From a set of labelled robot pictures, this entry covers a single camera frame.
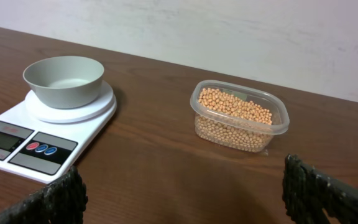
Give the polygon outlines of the white digital kitchen scale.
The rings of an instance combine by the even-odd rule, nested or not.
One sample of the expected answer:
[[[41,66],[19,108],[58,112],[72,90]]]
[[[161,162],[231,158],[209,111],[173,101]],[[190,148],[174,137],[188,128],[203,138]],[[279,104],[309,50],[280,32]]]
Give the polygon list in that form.
[[[117,108],[104,82],[93,102],[74,109],[43,104],[33,91],[0,114],[0,170],[48,184],[66,173]]]

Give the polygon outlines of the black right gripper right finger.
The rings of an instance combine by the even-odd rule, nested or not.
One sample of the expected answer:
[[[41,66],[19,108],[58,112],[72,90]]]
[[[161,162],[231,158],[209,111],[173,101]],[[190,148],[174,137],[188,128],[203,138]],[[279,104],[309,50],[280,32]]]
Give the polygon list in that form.
[[[296,155],[287,155],[283,171],[286,214],[295,223],[358,223],[358,190],[313,166]]]

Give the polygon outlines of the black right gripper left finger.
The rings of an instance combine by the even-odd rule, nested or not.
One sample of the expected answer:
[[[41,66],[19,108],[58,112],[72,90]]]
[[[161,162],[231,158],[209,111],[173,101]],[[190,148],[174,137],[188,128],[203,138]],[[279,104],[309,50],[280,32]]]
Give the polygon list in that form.
[[[0,224],[82,224],[88,196],[75,166],[44,188],[0,212]]]

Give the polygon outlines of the pile of soybeans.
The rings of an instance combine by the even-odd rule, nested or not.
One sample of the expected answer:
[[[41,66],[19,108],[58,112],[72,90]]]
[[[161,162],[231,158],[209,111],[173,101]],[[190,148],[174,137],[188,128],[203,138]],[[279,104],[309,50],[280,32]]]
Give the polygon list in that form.
[[[202,88],[197,99],[195,132],[205,140],[247,152],[260,152],[273,139],[258,124],[273,124],[272,113],[221,88]]]

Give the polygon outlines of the grey-green plastic bowl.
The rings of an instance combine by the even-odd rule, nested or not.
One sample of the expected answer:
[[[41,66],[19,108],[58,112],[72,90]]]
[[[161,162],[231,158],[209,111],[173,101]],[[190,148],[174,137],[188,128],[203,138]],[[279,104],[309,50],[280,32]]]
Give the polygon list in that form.
[[[78,108],[101,91],[104,66],[95,59],[59,56],[40,60],[23,71],[23,79],[37,98],[57,109]]]

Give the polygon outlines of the clear plastic container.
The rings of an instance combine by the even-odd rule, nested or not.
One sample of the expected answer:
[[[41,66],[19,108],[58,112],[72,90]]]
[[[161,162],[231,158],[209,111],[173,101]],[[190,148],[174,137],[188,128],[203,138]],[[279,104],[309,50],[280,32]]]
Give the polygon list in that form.
[[[287,109],[276,96],[217,80],[199,82],[190,106],[200,138],[246,152],[264,151],[290,124]]]

